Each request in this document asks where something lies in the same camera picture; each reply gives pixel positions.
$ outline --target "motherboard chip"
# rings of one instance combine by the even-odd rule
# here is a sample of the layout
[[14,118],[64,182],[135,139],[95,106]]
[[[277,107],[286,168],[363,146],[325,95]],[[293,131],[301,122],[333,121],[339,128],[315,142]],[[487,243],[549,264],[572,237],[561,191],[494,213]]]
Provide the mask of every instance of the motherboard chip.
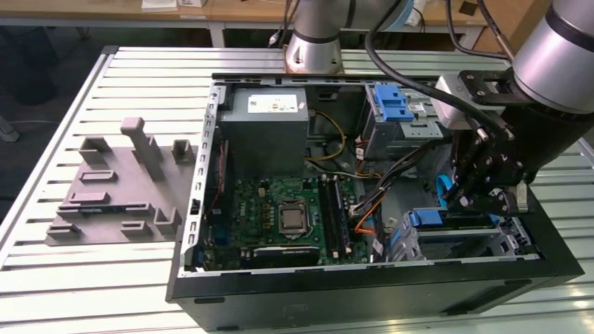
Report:
[[279,203],[279,233],[297,239],[307,232],[309,215],[305,200],[285,200]]

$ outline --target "floor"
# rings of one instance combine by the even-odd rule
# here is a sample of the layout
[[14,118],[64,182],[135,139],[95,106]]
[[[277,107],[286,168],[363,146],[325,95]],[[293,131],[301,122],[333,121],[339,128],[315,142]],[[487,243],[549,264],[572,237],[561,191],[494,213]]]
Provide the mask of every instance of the floor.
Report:
[[[68,111],[106,45],[210,46],[210,40],[204,37],[208,34],[187,29],[94,28],[90,30],[87,40],[80,40],[75,28],[47,29],[47,34],[59,56],[59,65],[48,71],[58,87],[58,96],[42,105],[23,106],[0,89],[0,114],[8,121],[50,121],[14,124],[20,132],[20,140],[16,143],[0,141],[0,198],[18,196],[54,135],[56,124]],[[246,40],[245,37],[237,36],[239,43]],[[592,145],[594,143],[594,131],[590,131],[585,137]],[[10,208],[11,201],[0,199],[0,222]]]

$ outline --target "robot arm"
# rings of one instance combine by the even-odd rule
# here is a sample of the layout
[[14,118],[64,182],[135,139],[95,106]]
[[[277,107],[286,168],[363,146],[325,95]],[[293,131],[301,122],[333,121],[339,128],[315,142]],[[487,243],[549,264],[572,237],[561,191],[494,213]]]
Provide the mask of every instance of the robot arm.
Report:
[[[290,73],[341,73],[341,29],[367,30],[398,0],[302,0],[295,12],[294,36],[285,62]],[[410,15],[413,0],[401,1],[382,25],[389,28]]]
[[[556,0],[546,17],[505,72],[463,71],[442,77],[438,88],[462,91],[490,111],[513,138],[466,122],[455,131],[451,167],[454,186],[445,195],[450,209],[521,214],[526,185],[594,125],[594,22],[588,0]],[[461,113],[443,103],[442,123],[458,129]]]

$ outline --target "green motherboard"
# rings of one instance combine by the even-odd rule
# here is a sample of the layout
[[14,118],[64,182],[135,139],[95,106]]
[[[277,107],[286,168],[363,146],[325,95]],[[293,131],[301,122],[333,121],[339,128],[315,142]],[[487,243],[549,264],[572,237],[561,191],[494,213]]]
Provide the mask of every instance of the green motherboard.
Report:
[[[335,258],[327,254],[325,238],[325,210],[318,189],[319,178],[269,178],[237,180],[230,224],[213,229],[211,257],[218,270],[245,269],[242,250],[271,246],[311,246],[321,250],[318,265],[358,264],[367,262],[367,245],[350,228],[349,256]],[[353,181],[337,182],[339,201],[347,210],[355,203]]]

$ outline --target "ram slot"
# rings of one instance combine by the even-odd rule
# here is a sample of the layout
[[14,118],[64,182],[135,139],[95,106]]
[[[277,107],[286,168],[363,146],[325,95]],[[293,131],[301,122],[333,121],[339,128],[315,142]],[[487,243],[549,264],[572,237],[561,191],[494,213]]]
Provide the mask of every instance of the ram slot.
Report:
[[322,180],[318,182],[318,189],[327,256],[331,258],[345,257],[351,252],[349,248],[346,211],[337,180]]

